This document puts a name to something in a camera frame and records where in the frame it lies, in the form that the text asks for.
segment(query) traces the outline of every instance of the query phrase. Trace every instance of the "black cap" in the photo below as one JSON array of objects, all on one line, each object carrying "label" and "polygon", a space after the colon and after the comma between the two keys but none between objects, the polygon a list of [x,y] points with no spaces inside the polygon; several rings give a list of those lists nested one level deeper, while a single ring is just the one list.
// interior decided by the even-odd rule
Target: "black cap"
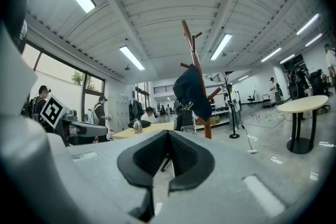
[{"label": "black cap", "polygon": [[191,65],[175,82],[174,93],[180,103],[188,106],[196,116],[207,121],[212,113],[210,102],[202,91],[197,68]]},{"label": "black cap", "polygon": [[103,101],[103,100],[105,100],[105,101],[107,102],[107,99],[106,99],[105,96],[101,96],[101,97],[99,97],[99,99],[98,99],[99,102],[100,102],[100,101]]}]

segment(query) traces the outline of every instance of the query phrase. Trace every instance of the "railing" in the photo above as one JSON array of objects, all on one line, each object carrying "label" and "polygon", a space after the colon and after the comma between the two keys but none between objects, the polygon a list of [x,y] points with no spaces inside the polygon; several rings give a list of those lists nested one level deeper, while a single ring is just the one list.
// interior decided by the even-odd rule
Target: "railing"
[{"label": "railing", "polygon": [[216,76],[214,76],[213,78],[211,78],[211,80],[214,81],[214,82],[220,82],[220,81],[222,81],[221,78],[220,78],[219,73]]},{"label": "railing", "polygon": [[172,92],[173,91],[173,86],[174,85],[154,87],[154,93]]}]

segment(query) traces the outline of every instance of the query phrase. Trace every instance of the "black table base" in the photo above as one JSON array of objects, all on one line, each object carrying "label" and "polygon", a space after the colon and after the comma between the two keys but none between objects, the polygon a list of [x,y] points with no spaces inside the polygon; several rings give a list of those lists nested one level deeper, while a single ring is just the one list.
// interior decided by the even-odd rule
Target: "black table base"
[{"label": "black table base", "polygon": [[311,127],[310,139],[300,138],[302,116],[303,113],[293,113],[292,139],[287,143],[287,149],[296,154],[306,154],[310,152],[314,147],[316,130],[316,110],[313,110],[313,122]]},{"label": "black table base", "polygon": [[310,139],[308,138],[299,138],[295,140],[293,150],[290,150],[290,144],[292,140],[287,142],[287,149],[295,154],[305,154],[310,152],[312,148],[309,147]]}]

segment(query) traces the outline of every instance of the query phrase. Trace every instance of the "glossy floor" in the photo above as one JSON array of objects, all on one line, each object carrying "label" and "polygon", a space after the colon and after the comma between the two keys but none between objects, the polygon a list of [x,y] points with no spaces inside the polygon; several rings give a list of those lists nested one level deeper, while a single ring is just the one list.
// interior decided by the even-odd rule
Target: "glossy floor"
[{"label": "glossy floor", "polygon": [[[300,195],[306,194],[323,182],[329,172],[328,166],[334,160],[336,149],[336,94],[329,99],[330,110],[317,116],[314,148],[303,155],[294,154],[287,150],[286,144],[291,139],[291,114],[279,113],[275,107],[253,111],[247,107],[248,113],[243,116],[252,148],[258,150],[255,154],[247,153],[250,149],[246,131],[238,129],[238,139],[231,139],[233,130],[228,124],[212,128],[212,140],[241,150],[261,162],[265,168],[279,176],[286,177],[297,188]],[[305,121],[301,124],[301,137],[310,138],[312,118],[311,113],[304,114]],[[164,116],[163,120],[171,121],[174,117]],[[204,130],[197,130],[197,135],[204,136]],[[172,166],[162,173],[158,171],[154,178],[154,201],[163,203],[167,199],[168,182],[172,179]]]}]

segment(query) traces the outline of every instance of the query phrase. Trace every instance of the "table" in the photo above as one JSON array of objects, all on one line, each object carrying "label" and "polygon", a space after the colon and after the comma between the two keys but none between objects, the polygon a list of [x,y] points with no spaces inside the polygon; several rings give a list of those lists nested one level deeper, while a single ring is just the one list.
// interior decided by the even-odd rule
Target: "table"
[{"label": "table", "polygon": [[[141,134],[146,134],[146,133],[150,133],[153,131],[159,131],[159,130],[174,130],[174,122],[152,124],[146,128],[143,128]],[[129,128],[122,132],[114,134],[112,137],[117,138],[117,139],[123,139],[123,138],[130,138],[134,136],[137,136],[137,134],[134,133],[134,129]]]},{"label": "table", "polygon": [[[296,99],[277,107],[281,112],[293,114],[292,138],[287,143],[287,149],[289,151],[296,154],[305,154],[313,149],[316,130],[316,111],[327,103],[328,99],[329,98],[325,95],[315,95]],[[302,115],[304,112],[311,110],[313,111],[313,122],[310,139],[300,138]]]}]

